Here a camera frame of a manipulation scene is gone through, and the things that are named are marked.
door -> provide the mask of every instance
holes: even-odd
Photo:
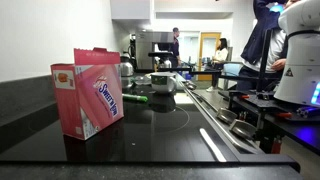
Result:
[[[216,53],[221,33],[201,33],[198,71],[204,71],[207,62],[212,61]],[[198,75],[199,81],[212,80],[211,75]]]

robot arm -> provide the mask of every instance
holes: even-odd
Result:
[[[299,31],[319,30],[320,1],[302,0],[286,9],[279,17],[280,27],[290,35]]]

